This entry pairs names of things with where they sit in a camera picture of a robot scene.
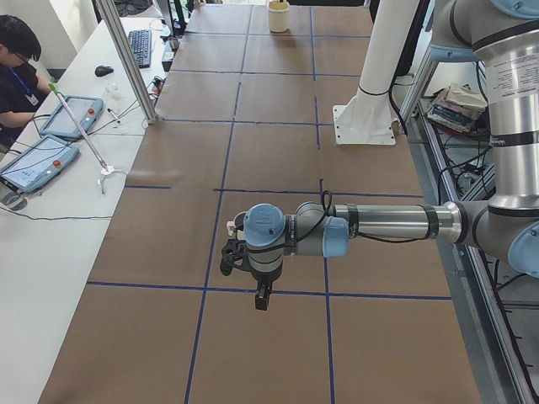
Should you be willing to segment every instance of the glasses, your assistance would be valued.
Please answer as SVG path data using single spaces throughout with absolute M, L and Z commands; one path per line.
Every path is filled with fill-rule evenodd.
M 16 55 L 23 63 L 26 63 L 27 61 L 30 60 L 29 57 L 21 55 L 20 53 L 13 53 L 13 54 Z

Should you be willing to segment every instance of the black hair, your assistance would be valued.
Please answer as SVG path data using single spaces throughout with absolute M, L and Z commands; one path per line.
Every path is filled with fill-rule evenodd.
M 35 61 L 40 59 L 41 45 L 34 31 L 13 15 L 0 15 L 0 44 L 11 53 L 19 53 Z

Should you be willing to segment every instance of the blue joint cap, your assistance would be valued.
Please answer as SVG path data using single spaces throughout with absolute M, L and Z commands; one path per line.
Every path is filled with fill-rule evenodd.
M 516 19 L 539 19 L 539 3 L 528 0 L 490 0 L 502 13 Z
M 243 218 L 245 241 L 253 247 L 267 247 L 276 242 L 285 226 L 286 218 L 283 212 L 271 204 L 255 205 Z
M 539 222 L 528 226 L 513 240 L 507 258 L 515 271 L 539 278 Z
M 323 229 L 322 252 L 325 258 L 343 257 L 348 252 L 348 222 L 330 216 Z
M 430 57 L 434 61 L 463 62 L 478 61 L 473 50 L 470 48 L 456 48 L 453 46 L 440 46 L 430 44 Z

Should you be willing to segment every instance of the computer mouse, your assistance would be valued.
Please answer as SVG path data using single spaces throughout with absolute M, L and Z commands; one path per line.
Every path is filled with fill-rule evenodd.
M 112 73 L 115 69 L 111 66 L 99 65 L 95 68 L 95 75 L 97 77 L 106 76 L 109 73 Z

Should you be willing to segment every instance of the table surface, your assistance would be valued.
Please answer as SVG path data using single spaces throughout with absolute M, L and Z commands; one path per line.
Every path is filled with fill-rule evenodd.
M 155 19 L 122 19 L 125 32 L 158 26 Z M 141 69 L 143 80 L 164 77 L 161 58 L 163 42 L 152 36 L 152 66 Z M 96 77 L 97 65 L 115 71 Z M 91 128 L 111 120 L 107 108 L 124 111 L 135 100 L 125 70 L 109 31 L 102 23 L 93 32 L 58 83 L 66 95 L 104 99 L 104 112 Z M 50 113 L 59 104 L 51 94 L 37 114 Z M 91 136 L 105 161 L 126 170 L 131 168 L 147 124 L 140 108 Z M 29 124 L 19 142 L 32 145 L 39 139 Z M 23 151 L 26 146 L 13 145 Z M 112 216 L 125 175 L 115 174 L 104 182 L 105 195 L 97 186 L 100 166 L 88 144 L 79 141 L 78 159 L 40 192 L 28 197 L 20 213 L 33 217 Z M 8 154 L 2 165 L 15 157 Z M 0 211 L 0 399 L 1 402 L 37 402 L 49 377 L 88 273 L 109 226 L 105 220 L 31 221 Z

